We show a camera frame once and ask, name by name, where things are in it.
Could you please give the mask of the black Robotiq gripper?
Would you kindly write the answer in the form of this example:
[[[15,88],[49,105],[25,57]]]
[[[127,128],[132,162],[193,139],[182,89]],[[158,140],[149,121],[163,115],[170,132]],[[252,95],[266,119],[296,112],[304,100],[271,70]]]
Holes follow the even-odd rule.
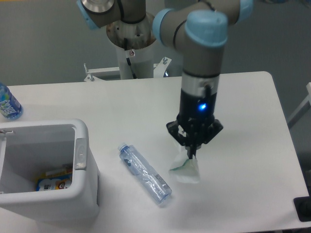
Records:
[[[201,145],[209,143],[223,129],[221,122],[214,117],[216,96],[215,93],[197,97],[181,90],[177,120],[166,124],[168,133],[186,149],[189,159],[196,157],[196,152]],[[185,131],[190,131],[191,124],[198,129],[202,123],[207,123],[208,126],[202,125],[193,142],[193,138]]]

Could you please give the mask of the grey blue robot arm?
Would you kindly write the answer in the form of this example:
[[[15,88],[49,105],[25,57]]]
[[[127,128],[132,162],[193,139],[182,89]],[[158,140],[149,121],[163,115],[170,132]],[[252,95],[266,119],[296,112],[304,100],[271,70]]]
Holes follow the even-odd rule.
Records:
[[[179,113],[166,127],[192,159],[223,128],[214,108],[227,28],[248,18],[253,2],[198,0],[155,16],[147,12],[143,0],[79,0],[77,6],[89,28],[106,28],[122,79],[153,77],[150,49],[155,42],[182,54]]]

